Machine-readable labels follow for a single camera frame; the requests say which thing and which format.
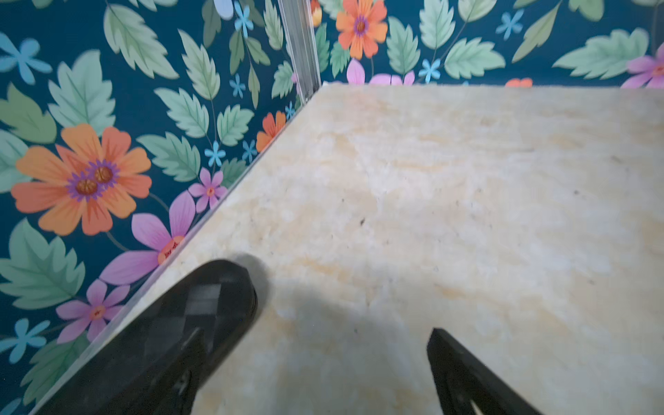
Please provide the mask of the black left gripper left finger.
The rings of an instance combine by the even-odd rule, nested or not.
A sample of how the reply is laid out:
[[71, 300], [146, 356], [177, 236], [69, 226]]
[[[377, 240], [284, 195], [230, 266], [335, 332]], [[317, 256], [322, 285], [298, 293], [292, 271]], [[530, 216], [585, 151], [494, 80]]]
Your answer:
[[192, 330], [152, 364], [124, 414], [190, 414], [207, 357], [204, 332]]

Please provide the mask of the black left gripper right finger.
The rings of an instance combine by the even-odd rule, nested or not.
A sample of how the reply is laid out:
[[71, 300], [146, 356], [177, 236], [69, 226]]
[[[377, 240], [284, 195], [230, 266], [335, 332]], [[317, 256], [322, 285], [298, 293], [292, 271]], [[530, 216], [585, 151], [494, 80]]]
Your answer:
[[538, 414], [448, 331], [432, 330], [426, 347], [444, 414]]

